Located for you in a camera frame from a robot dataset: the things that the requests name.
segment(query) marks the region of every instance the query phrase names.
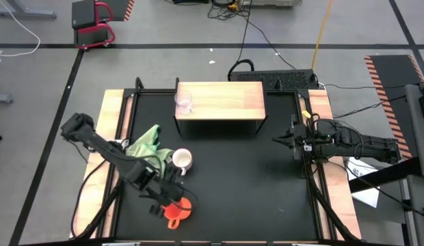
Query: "white cable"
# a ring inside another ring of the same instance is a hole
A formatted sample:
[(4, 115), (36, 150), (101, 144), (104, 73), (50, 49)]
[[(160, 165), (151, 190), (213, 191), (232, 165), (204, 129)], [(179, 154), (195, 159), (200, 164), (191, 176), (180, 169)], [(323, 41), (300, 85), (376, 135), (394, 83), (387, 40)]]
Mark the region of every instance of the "white cable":
[(12, 13), (12, 11), (9, 9), (9, 8), (7, 8), (7, 6), (2, 2), (2, 0), (0, 0), (0, 3), (2, 4), (2, 6), (4, 6), (4, 8), (10, 13), (10, 15), (13, 17), (13, 19), (23, 28), (23, 29), (25, 29), (25, 30), (27, 30), (29, 33), (31, 33), (34, 37), (36, 37), (37, 38), (37, 40), (38, 40), (38, 43), (37, 43), (37, 45), (36, 45), (36, 47), (34, 48), (34, 50), (32, 50), (32, 51), (30, 51), (30, 52), (24, 52), (24, 53), (19, 53), (19, 54), (13, 54), (13, 55), (2, 55), (2, 54), (0, 54), (0, 57), (16, 57), (16, 56), (19, 56), (19, 55), (29, 55), (29, 54), (32, 54), (32, 53), (34, 53), (34, 52), (36, 52), (37, 51), (37, 49), (39, 48), (39, 46), (40, 46), (40, 38), (36, 35), (36, 34), (34, 34), (32, 31), (30, 31), (28, 28), (26, 28), (26, 27), (24, 27), (24, 25), (22, 25), (17, 19), (16, 19), (16, 17), (14, 17), (14, 15), (13, 15), (13, 13)]
[(323, 89), (324, 89), (324, 90), (326, 90), (326, 86), (324, 86), (324, 84), (323, 84), (323, 83), (320, 83), (320, 82), (319, 82), (319, 85), (322, 85), (322, 86), (323, 86)]

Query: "concrete floor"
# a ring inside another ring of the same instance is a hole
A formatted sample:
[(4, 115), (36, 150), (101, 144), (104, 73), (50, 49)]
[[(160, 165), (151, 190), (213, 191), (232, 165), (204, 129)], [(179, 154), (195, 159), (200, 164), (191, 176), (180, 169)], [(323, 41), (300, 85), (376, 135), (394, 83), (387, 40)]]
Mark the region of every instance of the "concrete floor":
[[(22, 20), (40, 36), (43, 44), (72, 44), (72, 1), (28, 0), (28, 7), (55, 10), (56, 20)], [(252, 10), (251, 22), (272, 43), (313, 44), (328, 0), (306, 0), (293, 10)], [(397, 1), (412, 37), (424, 44), (424, 0)], [(131, 19), (113, 23), (117, 44), (237, 44), (245, 21), (207, 18), (210, 5), (177, 6), (163, 0), (137, 1)], [(0, 18), (0, 44), (32, 44), (34, 38), (13, 20)], [(249, 26), (247, 43), (265, 43)], [(388, 0), (335, 1), (325, 28), (324, 44), (408, 44)], [(4, 49), (17, 53), (22, 49)], [(296, 68), (310, 68), (312, 49), (278, 49)], [(32, 55), (2, 58), (0, 92), (12, 93), (15, 102), (0, 104), (0, 245), (7, 245), (28, 192), (42, 149), (62, 97), (75, 49), (40, 49)], [(147, 88), (173, 88), (175, 78), (184, 81), (224, 81), (239, 49), (103, 49), (85, 53), (66, 105), (63, 120), (74, 112), (97, 119), (106, 89), (133, 87), (141, 77)], [(322, 49), (315, 72), (322, 83), (372, 86), (365, 55), (413, 55), (410, 49)], [(424, 50), (420, 51), (424, 59)], [(244, 49), (257, 70), (289, 69), (271, 49)], [(332, 110), (342, 114), (379, 99), (374, 90), (328, 88)], [(363, 134), (392, 137), (382, 108), (370, 109), (344, 119)], [(76, 150), (57, 136), (48, 159), (21, 243), (66, 240), (69, 221), (85, 164)], [(403, 245), (400, 225), (358, 218), (364, 239)]]

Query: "wooden table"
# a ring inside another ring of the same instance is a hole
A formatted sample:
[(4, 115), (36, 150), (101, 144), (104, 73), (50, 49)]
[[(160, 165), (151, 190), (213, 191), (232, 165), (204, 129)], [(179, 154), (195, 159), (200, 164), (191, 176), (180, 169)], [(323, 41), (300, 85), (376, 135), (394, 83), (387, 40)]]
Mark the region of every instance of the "wooden table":
[[(106, 90), (103, 104), (101, 107), (98, 123), (96, 126), (96, 132), (104, 137), (105, 139), (114, 139), (115, 132), (120, 117), (120, 109), (122, 104), (124, 90)], [(313, 113), (318, 113), (320, 118), (332, 118), (332, 111), (328, 99), (327, 91), (325, 90), (309, 90), (310, 105)], [(127, 128), (129, 122), (129, 116), (131, 112), (131, 105), (133, 99), (129, 97), (127, 99), (127, 105), (125, 107), (125, 117), (122, 123), (121, 139), (127, 137)], [(304, 100), (300, 100), (302, 110), (305, 108)], [(93, 153), (89, 156), (89, 164), (85, 171), (85, 177), (102, 161), (100, 154)], [(333, 163), (343, 165), (341, 157), (332, 157), (330, 159)], [(335, 165), (326, 163), (324, 166), (325, 179), (328, 187), (328, 193), (332, 209), (339, 216), (341, 221), (349, 228), (350, 232), (356, 237), (360, 238), (360, 229), (358, 226), (358, 220), (356, 219), (354, 203), (352, 201), (352, 195), (349, 190), (349, 182), (347, 180), (347, 174), (344, 169)], [(98, 209), (101, 207), (103, 200), (103, 194), (105, 190), (105, 184), (107, 180), (109, 170), (109, 164), (104, 164), (95, 174), (89, 178), (86, 186), (81, 194), (77, 215), (74, 220), (74, 227), (76, 234), (81, 233), (89, 222), (93, 219)], [(112, 182), (112, 188), (117, 181), (117, 173)], [(113, 216), (113, 205), (106, 214), (105, 227), (103, 230), (103, 236), (109, 236), (111, 218)], [(330, 231), (328, 227), (328, 221), (323, 208), (319, 205), (321, 227), (323, 230), (323, 237), (326, 239), (330, 238)]]
[(191, 113), (177, 120), (264, 120), (265, 105), (261, 82), (178, 82), (178, 92), (192, 95)]

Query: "white paper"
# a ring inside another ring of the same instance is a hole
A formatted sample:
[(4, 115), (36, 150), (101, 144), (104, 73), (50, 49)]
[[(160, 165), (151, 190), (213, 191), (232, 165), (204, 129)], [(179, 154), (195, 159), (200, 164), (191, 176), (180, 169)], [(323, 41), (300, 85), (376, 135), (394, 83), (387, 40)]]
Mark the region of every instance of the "white paper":
[[(365, 174), (370, 174), (372, 172), (376, 172), (377, 170), (374, 169), (369, 164), (357, 160), (353, 157), (349, 158), (350, 161), (347, 162), (348, 167), (354, 171), (355, 175), (363, 176)], [(349, 180), (353, 180), (356, 177), (347, 170), (347, 173), (349, 174)], [(377, 197), (379, 196), (379, 191), (377, 189), (367, 189), (365, 191), (359, 191), (352, 194), (352, 197), (357, 199), (358, 201), (364, 202), (367, 205), (370, 205), (374, 208), (377, 206)]]

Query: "wooden platform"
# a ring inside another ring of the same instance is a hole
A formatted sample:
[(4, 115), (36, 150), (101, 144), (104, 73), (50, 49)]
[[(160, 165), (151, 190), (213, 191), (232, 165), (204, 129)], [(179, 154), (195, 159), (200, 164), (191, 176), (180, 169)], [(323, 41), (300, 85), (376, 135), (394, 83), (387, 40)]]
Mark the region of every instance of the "wooden platform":
[(178, 92), (192, 95), (191, 113), (177, 120), (263, 120), (264, 95), (261, 82), (179, 82)]

